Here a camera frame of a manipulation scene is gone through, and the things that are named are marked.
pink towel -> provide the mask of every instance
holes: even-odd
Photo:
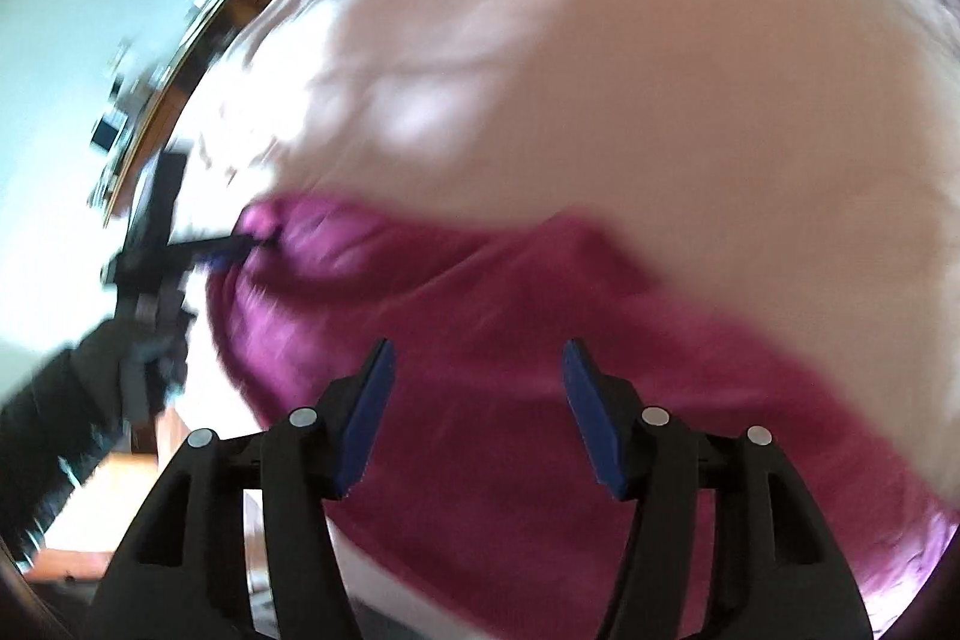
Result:
[[[371,464],[328,513],[381,566],[503,640],[593,637],[632,517],[595,482],[566,403],[572,336],[691,427],[771,429],[877,629],[949,542],[953,514],[813,372],[671,292],[588,221],[467,231],[312,194],[254,204],[239,223],[277,228],[280,250],[210,277],[227,372],[267,425],[394,340]],[[707,544],[685,632],[702,620]]]

white bed sheet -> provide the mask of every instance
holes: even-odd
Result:
[[[957,31],[949,0],[275,0],[187,106],[181,223],[277,190],[581,207],[960,501]],[[205,335],[181,414],[241,434]]]

small black object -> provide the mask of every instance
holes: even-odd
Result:
[[[248,601],[242,504],[243,489],[261,488],[281,636],[362,640],[320,503],[341,499],[362,475],[392,379],[392,345],[380,340],[357,375],[267,432],[191,434],[110,562],[83,637],[262,638]]]
[[[159,297],[165,287],[179,287],[201,263],[241,263],[256,247],[275,242],[249,234],[170,242],[186,159],[185,152],[163,150],[141,175],[123,248],[101,276],[104,285],[117,288],[118,314],[136,311],[141,296]]]
[[[597,640],[674,640],[688,586],[697,491],[716,495],[710,640],[872,640],[826,520],[776,442],[694,432],[603,375],[579,340],[563,351],[568,400],[598,480],[637,513]]]
[[[101,152],[107,153],[112,148],[113,143],[117,141],[120,135],[120,128],[107,120],[104,115],[96,124],[93,125],[93,134],[90,137],[90,145]]]

